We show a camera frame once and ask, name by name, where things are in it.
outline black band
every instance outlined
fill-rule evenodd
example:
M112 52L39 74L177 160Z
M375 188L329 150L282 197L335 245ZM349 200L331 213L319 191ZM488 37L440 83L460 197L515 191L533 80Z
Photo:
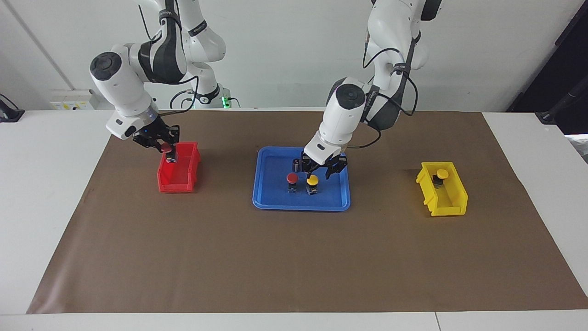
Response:
M197 27L188 31L188 34L190 35L190 37L195 37L195 36L197 36L197 34L204 31L207 27L208 27L208 23L206 23L206 21L202 21L202 23L198 24Z
M177 25L180 27L180 29L182 29L182 24L180 23L180 17L176 13L169 11L167 9L164 9L159 12L159 22L161 22L161 20L163 20L165 18L171 18L172 20L176 21Z
M217 84L215 90L208 94L196 93L196 99L203 105L209 105L212 102L212 100L214 100L214 98L216 98L221 93L220 91L221 87L219 86L219 84ZM202 98L206 98L208 101L202 102Z

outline plastic storage bin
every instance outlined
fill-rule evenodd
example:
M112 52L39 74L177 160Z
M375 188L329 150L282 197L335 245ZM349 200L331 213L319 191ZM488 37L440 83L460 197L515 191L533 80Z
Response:
M457 174L453 162L425 162L416 179L420 184L431 216L460 216L466 213L467 192ZM433 184L433 176L444 169L449 174L438 188Z
M178 159L168 163L162 155L157 179L161 193L190 193L196 184L196 172L200 163L198 143L177 143Z

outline yellow button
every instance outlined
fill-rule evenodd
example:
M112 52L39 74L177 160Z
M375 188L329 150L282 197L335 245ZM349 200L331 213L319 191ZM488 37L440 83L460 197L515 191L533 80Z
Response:
M308 178L306 180L306 182L310 185L310 186L317 186L319 184L319 177L312 175L310 178Z
M437 177L439 179L447 179L449 178L449 173L445 169L439 169L437 170Z

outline robotic arm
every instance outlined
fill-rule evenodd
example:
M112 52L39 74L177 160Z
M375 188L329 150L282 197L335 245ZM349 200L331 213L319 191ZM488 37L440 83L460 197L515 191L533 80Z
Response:
M143 44L115 45L91 63L94 83L116 112L106 127L116 137L166 153L176 161L179 126L168 126L145 91L144 83L179 85L190 81L201 108L216 107L227 92L204 62L220 61L226 53L221 37L208 27L198 0L138 0L158 8L160 30ZM182 82L186 73L191 77Z
M396 123L410 70L419 69L427 61L426 48L416 47L420 22L435 18L440 3L441 0L372 0L366 53L375 65L373 84L349 77L334 84L323 122L302 154L302 170L308 176L326 167L328 179L347 166L341 154L359 123L379 134Z

